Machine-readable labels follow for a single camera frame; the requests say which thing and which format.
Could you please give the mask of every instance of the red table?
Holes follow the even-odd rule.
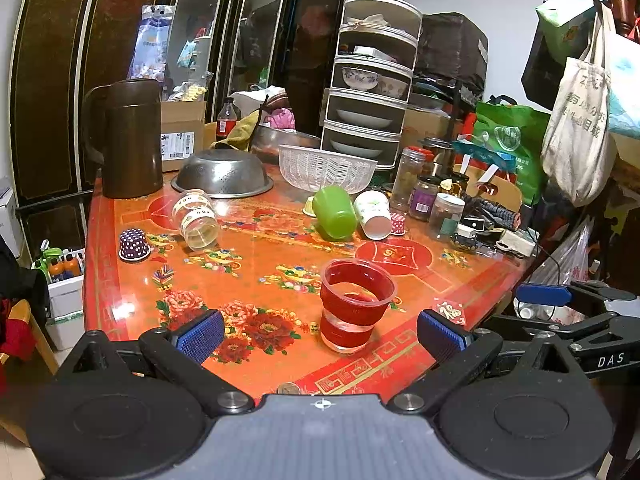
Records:
[[[111,340],[136,339],[149,328],[174,328],[204,308],[226,321],[222,345],[204,367],[259,399],[285,382],[303,393],[378,393],[383,400],[433,364],[417,341],[415,320],[434,308],[471,328],[511,290],[525,262],[492,259],[430,239],[426,224],[407,219],[402,237],[382,242],[355,234],[345,243],[323,240],[302,213],[309,193],[267,166],[274,187],[260,196],[217,200],[219,247],[192,253],[173,229],[177,193],[169,186],[132,200],[94,195],[86,245],[86,328]],[[124,229],[145,231],[151,256],[137,264],[117,256]],[[335,353],[318,333],[319,271],[334,258],[357,257],[385,267],[398,296],[367,346]]]

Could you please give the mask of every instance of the purple jar label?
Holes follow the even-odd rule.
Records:
[[[411,209],[415,209],[420,213],[429,213],[436,201],[436,196],[430,194],[423,189],[414,189],[414,196],[411,200]]]

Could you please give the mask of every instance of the coin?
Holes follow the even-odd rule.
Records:
[[[300,387],[296,383],[283,383],[278,386],[276,393],[281,395],[299,395]]]

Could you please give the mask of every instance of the brown pitcher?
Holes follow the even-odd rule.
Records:
[[[158,81],[127,79],[89,90],[82,103],[82,143],[102,168],[106,197],[136,198],[160,189]]]

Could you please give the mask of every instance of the white plastic basket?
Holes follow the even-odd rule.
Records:
[[[339,186],[347,193],[365,189],[377,162],[359,156],[341,155],[302,146],[280,146],[280,173],[292,186],[316,192]]]

